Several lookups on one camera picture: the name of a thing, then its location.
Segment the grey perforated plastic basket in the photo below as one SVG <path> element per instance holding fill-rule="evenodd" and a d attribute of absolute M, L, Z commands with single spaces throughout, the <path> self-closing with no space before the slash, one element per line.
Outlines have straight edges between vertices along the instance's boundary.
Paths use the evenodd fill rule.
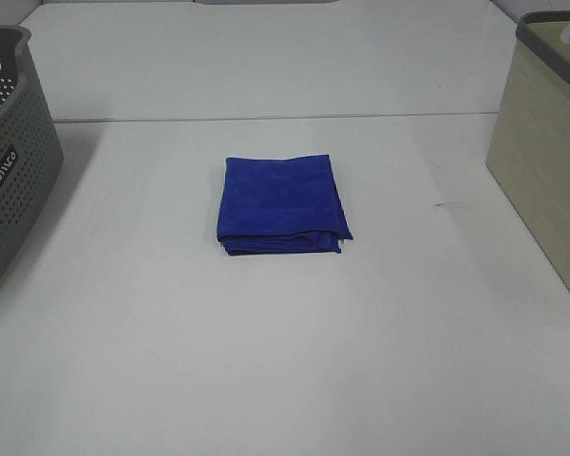
<path fill-rule="evenodd" d="M 29 38 L 26 28 L 0 26 L 0 279 L 43 210 L 64 160 Z"/>

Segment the beige plastic basket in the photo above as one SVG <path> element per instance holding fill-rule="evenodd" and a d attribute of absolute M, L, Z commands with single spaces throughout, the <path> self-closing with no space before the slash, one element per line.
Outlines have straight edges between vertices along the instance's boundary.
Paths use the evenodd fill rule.
<path fill-rule="evenodd" d="M 520 18 L 485 164 L 570 293 L 568 27 L 570 10 Z"/>

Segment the blue towel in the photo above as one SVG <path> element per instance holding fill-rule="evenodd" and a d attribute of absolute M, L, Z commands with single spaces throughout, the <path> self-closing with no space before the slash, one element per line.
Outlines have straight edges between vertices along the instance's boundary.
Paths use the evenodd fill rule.
<path fill-rule="evenodd" d="M 340 253 L 353 239 L 328 155 L 225 165 L 217 239 L 228 255 Z"/>

